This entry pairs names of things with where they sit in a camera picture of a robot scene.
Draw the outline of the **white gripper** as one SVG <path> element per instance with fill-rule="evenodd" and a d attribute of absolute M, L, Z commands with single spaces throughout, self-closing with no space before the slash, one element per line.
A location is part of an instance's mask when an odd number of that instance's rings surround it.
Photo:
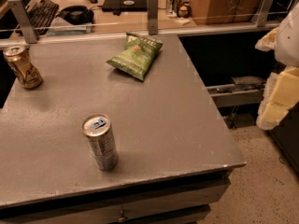
<path fill-rule="evenodd" d="M 288 65 L 282 72 L 272 73 L 267 79 L 258 109 L 256 125 L 262 130 L 272 130 L 299 102 L 299 3 L 278 28 L 257 41 L 255 48 L 260 51 L 275 50 L 276 60 Z"/>

